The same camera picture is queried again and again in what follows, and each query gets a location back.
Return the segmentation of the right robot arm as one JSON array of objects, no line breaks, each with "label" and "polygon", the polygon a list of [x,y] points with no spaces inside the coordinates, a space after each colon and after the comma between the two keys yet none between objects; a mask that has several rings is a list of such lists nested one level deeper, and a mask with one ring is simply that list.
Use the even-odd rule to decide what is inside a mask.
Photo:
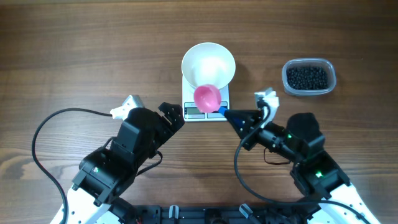
[{"label": "right robot arm", "polygon": [[325,137],[314,114],[297,113],[288,119],[286,127],[273,123],[267,108],[226,110],[223,114],[241,140],[239,149],[250,151],[260,144],[292,163],[290,175],[303,194],[296,202],[266,198],[243,181],[235,166],[238,180],[253,196],[278,207],[297,208],[298,214],[309,223],[378,223],[349,177],[324,149]]}]

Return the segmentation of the pink scoop with blue handle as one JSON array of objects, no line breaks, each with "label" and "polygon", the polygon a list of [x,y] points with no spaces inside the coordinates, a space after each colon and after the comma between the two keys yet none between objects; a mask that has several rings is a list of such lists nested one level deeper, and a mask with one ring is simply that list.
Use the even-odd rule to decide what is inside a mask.
[{"label": "pink scoop with blue handle", "polygon": [[193,94],[194,103],[202,113],[212,113],[217,111],[224,115],[226,108],[221,106],[221,93],[214,85],[198,86]]}]

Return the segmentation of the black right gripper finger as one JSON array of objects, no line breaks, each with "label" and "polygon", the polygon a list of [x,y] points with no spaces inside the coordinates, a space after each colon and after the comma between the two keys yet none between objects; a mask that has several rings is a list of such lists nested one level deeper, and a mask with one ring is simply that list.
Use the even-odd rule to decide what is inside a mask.
[{"label": "black right gripper finger", "polygon": [[240,139],[244,139],[248,135],[249,126],[242,119],[229,119],[228,122],[235,130]]},{"label": "black right gripper finger", "polygon": [[227,110],[225,118],[231,124],[252,124],[262,119],[263,112],[259,110]]}]

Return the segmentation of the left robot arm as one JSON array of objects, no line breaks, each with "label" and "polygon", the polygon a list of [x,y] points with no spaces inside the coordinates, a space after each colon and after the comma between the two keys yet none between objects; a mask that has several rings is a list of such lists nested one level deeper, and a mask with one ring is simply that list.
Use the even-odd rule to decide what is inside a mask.
[{"label": "left robot arm", "polygon": [[180,105],[163,102],[158,109],[131,109],[117,136],[80,162],[67,204],[60,207],[52,223],[96,222],[138,175],[158,165],[141,167],[147,159],[160,156],[158,149],[185,124]]}]

